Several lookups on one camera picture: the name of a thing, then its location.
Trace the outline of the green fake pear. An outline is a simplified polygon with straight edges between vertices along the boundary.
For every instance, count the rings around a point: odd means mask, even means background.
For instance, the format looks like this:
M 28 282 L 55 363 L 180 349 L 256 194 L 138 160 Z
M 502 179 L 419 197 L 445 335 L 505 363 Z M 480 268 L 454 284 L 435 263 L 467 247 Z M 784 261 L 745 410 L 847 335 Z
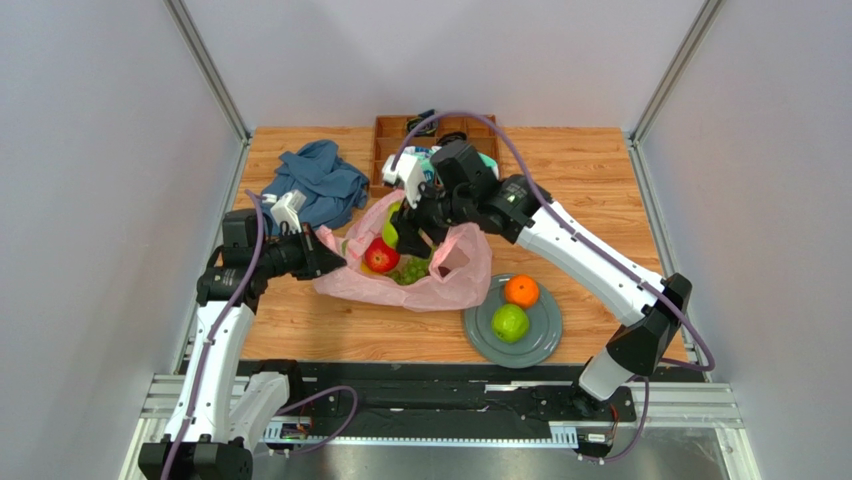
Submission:
M 383 242 L 392 249 L 396 249 L 399 241 L 399 235 L 391 220 L 393 218 L 393 215 L 400 210 L 400 207 L 400 201 L 394 202 L 389 206 L 387 216 L 381 231 L 381 238 Z

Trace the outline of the green fake grape bunch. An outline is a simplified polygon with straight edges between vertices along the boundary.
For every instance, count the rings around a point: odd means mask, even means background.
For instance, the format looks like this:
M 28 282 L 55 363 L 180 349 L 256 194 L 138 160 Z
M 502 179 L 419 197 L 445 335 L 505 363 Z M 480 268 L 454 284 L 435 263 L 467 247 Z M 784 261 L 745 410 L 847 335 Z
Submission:
M 412 285 L 429 276 L 429 265 L 429 259 L 411 257 L 405 264 L 399 264 L 394 270 L 388 272 L 386 276 L 398 285 Z

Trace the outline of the red fake fruit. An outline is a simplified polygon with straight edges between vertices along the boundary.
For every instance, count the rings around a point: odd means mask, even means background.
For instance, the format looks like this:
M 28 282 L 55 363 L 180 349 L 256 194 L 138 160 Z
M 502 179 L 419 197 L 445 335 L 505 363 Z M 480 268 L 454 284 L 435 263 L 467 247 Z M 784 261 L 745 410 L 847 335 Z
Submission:
M 376 237 L 363 254 L 363 265 L 371 272 L 385 274 L 396 268 L 400 254 L 390 247 L 381 237 Z

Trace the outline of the pink translucent plastic bag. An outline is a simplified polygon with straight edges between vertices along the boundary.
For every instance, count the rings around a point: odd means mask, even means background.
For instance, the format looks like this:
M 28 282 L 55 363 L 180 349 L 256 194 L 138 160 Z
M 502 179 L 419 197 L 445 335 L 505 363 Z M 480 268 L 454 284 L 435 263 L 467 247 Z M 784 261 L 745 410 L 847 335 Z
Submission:
M 381 232 L 390 206 L 404 199 L 394 191 L 369 207 L 343 237 L 325 226 L 318 239 L 347 261 L 347 266 L 313 281 L 324 295 L 376 305 L 402 307 L 416 312 L 462 310 L 483 303 L 492 277 L 492 250 L 485 234 L 474 224 L 452 227 L 429 264 L 428 275 L 403 286 L 361 268 L 362 257 Z

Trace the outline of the orange fake fruit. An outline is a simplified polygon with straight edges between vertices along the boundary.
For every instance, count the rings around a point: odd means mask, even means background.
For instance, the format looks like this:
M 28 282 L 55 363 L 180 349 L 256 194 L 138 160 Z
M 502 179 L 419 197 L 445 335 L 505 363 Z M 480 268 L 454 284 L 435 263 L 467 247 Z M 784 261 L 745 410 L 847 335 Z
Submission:
M 540 288 L 532 277 L 514 275 L 506 281 L 503 294 L 507 303 L 522 309 L 529 309 L 538 302 Z

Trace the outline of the green fake apple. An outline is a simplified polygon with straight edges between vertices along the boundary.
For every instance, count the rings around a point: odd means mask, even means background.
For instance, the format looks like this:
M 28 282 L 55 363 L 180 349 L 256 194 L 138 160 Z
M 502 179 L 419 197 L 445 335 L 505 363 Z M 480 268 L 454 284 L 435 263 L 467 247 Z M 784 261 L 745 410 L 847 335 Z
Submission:
M 492 316 L 491 330 L 502 342 L 513 344 L 529 331 L 530 321 L 524 309 L 515 304 L 500 306 Z

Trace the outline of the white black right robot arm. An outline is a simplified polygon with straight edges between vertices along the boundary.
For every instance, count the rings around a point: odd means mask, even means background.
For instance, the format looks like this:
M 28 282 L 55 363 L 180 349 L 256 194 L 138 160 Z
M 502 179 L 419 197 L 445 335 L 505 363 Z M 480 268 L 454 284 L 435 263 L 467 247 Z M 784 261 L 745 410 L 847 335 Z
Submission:
M 685 323 L 688 279 L 664 278 L 630 261 L 528 177 L 498 178 L 465 141 L 441 147 L 429 161 L 433 182 L 414 155 L 390 156 L 381 169 L 383 182 L 405 196 L 391 220 L 400 252 L 423 257 L 450 228 L 471 224 L 539 255 L 593 293 L 620 326 L 575 383 L 576 396 L 587 402 L 607 401 L 622 384 L 655 370 Z

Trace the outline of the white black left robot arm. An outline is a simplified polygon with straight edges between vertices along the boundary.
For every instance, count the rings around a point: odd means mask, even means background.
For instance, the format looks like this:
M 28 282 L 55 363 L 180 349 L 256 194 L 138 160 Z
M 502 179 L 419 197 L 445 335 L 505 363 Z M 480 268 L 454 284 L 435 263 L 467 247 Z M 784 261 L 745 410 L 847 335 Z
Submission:
M 229 212 L 222 243 L 196 288 L 196 334 L 177 404 L 163 436 L 142 445 L 147 479 L 249 479 L 253 450 L 274 414 L 303 382 L 297 362 L 272 360 L 251 373 L 239 400 L 240 354 L 271 279 L 313 280 L 346 266 L 309 225 L 268 237 L 256 209 Z

